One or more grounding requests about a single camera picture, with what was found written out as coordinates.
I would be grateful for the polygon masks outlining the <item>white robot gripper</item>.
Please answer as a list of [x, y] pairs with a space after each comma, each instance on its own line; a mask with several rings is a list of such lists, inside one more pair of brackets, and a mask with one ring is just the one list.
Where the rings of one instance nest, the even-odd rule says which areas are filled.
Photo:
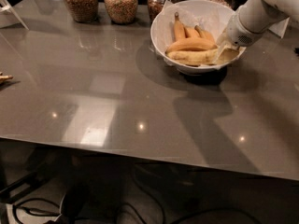
[[217, 39], [218, 49], [213, 63], [216, 65], [229, 63], [239, 55], [238, 49], [229, 48], [231, 44], [249, 47], [262, 36], [264, 30], [265, 23], [260, 14], [255, 14], [250, 7], [239, 7], [228, 21], [225, 32]]

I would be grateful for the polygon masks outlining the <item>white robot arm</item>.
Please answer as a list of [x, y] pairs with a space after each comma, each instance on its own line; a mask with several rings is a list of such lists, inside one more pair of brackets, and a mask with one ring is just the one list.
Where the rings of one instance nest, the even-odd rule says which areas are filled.
[[219, 48], [213, 63], [223, 61], [222, 54], [226, 49], [249, 47], [270, 26], [288, 18], [299, 21], [299, 0], [247, 0], [231, 16], [217, 39]]

